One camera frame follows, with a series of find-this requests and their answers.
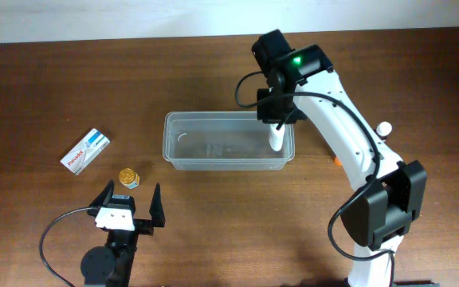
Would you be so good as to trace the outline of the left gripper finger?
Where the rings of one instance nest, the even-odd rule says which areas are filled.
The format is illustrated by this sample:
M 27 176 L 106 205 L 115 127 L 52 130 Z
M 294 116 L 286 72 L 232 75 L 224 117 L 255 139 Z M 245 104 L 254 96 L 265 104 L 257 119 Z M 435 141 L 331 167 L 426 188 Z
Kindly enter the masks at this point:
M 152 196 L 149 214 L 153 223 L 153 227 L 163 228 L 166 224 L 165 214 L 163 211 L 163 204 L 161 199 L 161 186 L 156 183 L 154 194 Z
M 109 180 L 107 186 L 95 197 L 95 199 L 90 203 L 90 207 L 102 207 L 107 206 L 111 197 L 114 193 L 115 183 L 112 179 Z

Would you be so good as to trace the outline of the small gold lid jar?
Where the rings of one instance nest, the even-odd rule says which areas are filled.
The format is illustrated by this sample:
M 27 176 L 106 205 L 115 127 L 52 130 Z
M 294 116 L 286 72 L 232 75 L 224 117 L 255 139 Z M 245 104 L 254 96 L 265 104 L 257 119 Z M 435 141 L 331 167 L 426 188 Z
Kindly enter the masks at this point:
M 119 173 L 119 181 L 128 189 L 133 189 L 139 185 L 140 177 L 131 168 L 124 168 Z

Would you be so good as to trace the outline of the orange tube white cap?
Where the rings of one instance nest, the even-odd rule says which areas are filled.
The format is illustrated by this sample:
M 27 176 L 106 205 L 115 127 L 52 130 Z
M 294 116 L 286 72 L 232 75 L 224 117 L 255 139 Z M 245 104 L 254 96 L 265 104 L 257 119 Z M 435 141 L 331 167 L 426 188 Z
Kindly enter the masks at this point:
M 342 166 L 342 163 L 341 163 L 341 161 L 339 160 L 339 158 L 337 156 L 334 158 L 334 162 L 335 162 L 336 165 Z

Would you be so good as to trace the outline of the dark bottle white cap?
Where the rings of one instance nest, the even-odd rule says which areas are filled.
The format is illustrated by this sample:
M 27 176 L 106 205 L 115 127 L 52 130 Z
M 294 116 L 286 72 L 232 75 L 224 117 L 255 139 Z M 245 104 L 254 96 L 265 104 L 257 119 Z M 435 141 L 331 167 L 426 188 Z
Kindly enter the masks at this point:
M 377 125 L 375 132 L 381 140 L 386 140 L 388 135 L 392 133 L 392 130 L 392 124 L 387 121 L 383 121 Z

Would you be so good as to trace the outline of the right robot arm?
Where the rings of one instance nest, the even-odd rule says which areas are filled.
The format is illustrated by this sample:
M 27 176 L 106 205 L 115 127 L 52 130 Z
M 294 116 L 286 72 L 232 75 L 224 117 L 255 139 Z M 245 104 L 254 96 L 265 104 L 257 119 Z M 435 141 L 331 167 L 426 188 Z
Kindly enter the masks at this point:
M 418 219 L 427 173 L 386 145 L 390 124 L 370 126 L 345 92 L 318 45 L 292 48 L 278 29 L 251 48 L 267 86 L 257 91 L 257 118 L 278 149 L 286 125 L 314 123 L 340 161 L 353 190 L 328 223 L 337 252 L 352 260 L 349 286 L 392 286 L 395 253 Z

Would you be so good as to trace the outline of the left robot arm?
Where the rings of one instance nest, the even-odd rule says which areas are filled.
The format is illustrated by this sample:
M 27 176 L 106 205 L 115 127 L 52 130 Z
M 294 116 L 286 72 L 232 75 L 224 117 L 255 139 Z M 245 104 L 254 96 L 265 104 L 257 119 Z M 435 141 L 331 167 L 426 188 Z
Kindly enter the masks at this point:
M 139 236 L 152 236 L 166 223 L 159 184 L 152 196 L 149 219 L 135 218 L 134 198 L 117 195 L 114 188 L 115 183 L 109 181 L 87 211 L 95 218 L 96 227 L 108 236 L 104 245 L 91 248 L 81 260 L 85 286 L 128 286 Z

